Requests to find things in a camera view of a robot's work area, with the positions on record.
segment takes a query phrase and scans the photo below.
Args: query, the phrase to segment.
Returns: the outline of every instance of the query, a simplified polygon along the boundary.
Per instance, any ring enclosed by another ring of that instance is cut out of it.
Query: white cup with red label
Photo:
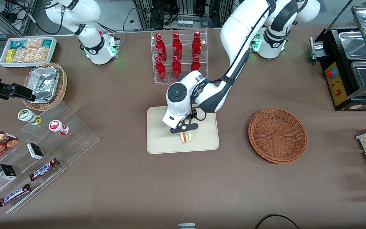
[[[49,129],[53,132],[58,132],[61,135],[66,135],[69,133],[69,127],[65,126],[59,120],[51,121],[51,123],[49,124]]]
[[[18,119],[32,125],[39,125],[42,122],[42,117],[33,113],[29,109],[23,109],[18,113]]]

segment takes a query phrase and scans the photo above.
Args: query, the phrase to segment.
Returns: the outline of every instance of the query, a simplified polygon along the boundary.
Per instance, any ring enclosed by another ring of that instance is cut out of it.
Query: clear acrylic shelf
[[[42,123],[38,126],[27,124],[23,127],[16,133],[20,141],[17,147],[11,152],[6,152],[5,156],[0,157],[0,164],[12,165],[17,175],[17,178],[11,181],[0,177],[0,198],[6,197],[26,183],[29,183],[32,190],[30,193],[24,194],[4,206],[7,210],[6,213],[16,212],[99,141],[91,129],[75,114],[75,110],[65,102],[49,108],[40,116],[42,117]],[[67,135],[60,135],[49,130],[48,125],[54,119],[62,121],[69,127]],[[29,142],[40,146],[45,155],[42,160],[31,157],[26,147]],[[56,158],[60,164],[31,182],[29,175],[53,158]]]
[[[193,29],[193,30],[179,30],[179,38],[182,42],[183,48],[183,58],[180,60],[182,65],[182,73],[183,75],[185,72],[192,70],[192,42],[194,38],[194,32],[200,32],[200,40],[201,40],[201,55],[199,56],[199,62],[201,64],[200,72],[205,76],[208,77],[208,52],[207,52],[207,30],[206,29]],[[152,65],[153,65],[153,75],[155,83],[170,83],[176,82],[178,79],[173,77],[173,70],[172,70],[172,63],[173,63],[173,50],[172,50],[172,43],[173,43],[173,33],[176,31],[155,31],[151,33],[151,52],[152,52]],[[157,57],[156,52],[156,39],[155,35],[160,33],[162,35],[162,40],[166,45],[166,53],[167,53],[167,60],[163,62],[166,68],[166,80],[160,81],[157,73],[156,73],[156,62],[155,58]]]

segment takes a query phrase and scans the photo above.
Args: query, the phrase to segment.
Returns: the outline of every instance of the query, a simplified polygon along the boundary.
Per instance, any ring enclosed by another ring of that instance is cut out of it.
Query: red bottle
[[[200,71],[201,68],[201,64],[199,62],[199,56],[195,56],[193,58],[193,63],[192,63],[192,71]]]
[[[192,43],[192,57],[200,56],[201,54],[201,40],[200,40],[200,32],[194,32],[194,39]]]
[[[179,39],[178,32],[173,33],[172,48],[173,48],[173,55],[177,55],[177,57],[179,59],[182,59],[183,58],[183,48],[182,48],[182,42]]]
[[[160,81],[165,81],[166,80],[166,68],[165,65],[162,63],[162,59],[160,57],[156,57],[155,59],[156,61],[156,73],[158,75],[158,78]]]
[[[173,68],[173,77],[176,79],[180,78],[180,74],[182,72],[182,65],[180,64],[179,57],[177,57],[177,55],[173,56],[172,68]]]
[[[157,33],[155,35],[155,38],[156,38],[156,52],[157,52],[158,56],[160,56],[160,58],[162,58],[163,61],[166,61],[167,60],[166,45],[162,41],[162,35]]]

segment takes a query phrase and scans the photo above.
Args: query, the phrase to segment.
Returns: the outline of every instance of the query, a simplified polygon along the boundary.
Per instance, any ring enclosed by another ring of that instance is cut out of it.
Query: table
[[[153,82],[150,33],[128,33],[119,58],[102,66],[85,57],[75,36],[58,36],[65,101],[101,140],[18,212],[0,209],[0,228],[254,228],[269,213],[301,228],[366,227],[366,158],[355,139],[366,132],[366,112],[334,112],[320,66],[309,63],[309,37],[323,27],[293,27],[276,59],[250,55],[217,112],[217,150],[165,155],[146,151],[146,111],[166,105],[168,87]],[[216,79],[229,62],[220,31],[208,32]],[[0,77],[21,83],[28,72],[1,68]],[[23,107],[0,99],[0,130],[23,127],[16,118]],[[304,123],[309,143],[298,161],[272,164],[253,150],[248,123],[267,107]],[[260,228],[292,227],[270,218]]]

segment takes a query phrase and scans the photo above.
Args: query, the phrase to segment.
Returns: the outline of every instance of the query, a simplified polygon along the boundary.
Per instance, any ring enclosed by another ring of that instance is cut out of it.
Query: wicker basket
[[[59,82],[57,83],[55,100],[52,103],[29,103],[27,100],[22,99],[25,106],[29,109],[45,111],[49,107],[51,107],[51,106],[53,106],[57,103],[60,103],[60,101],[63,100],[64,94],[66,93],[66,86],[67,86],[66,73],[63,71],[63,68],[61,68],[60,65],[58,65],[56,63],[44,64],[44,65],[40,65],[36,68],[48,68],[48,67],[56,67],[60,70],[60,75],[59,75],[59,78],[58,78]],[[28,77],[26,77],[26,80],[25,80],[25,83],[24,83],[25,87],[28,85],[29,76],[31,75],[32,71],[29,72]]]
[[[281,108],[258,111],[249,123],[248,136],[260,156],[277,164],[296,161],[306,151],[308,144],[302,122]]]

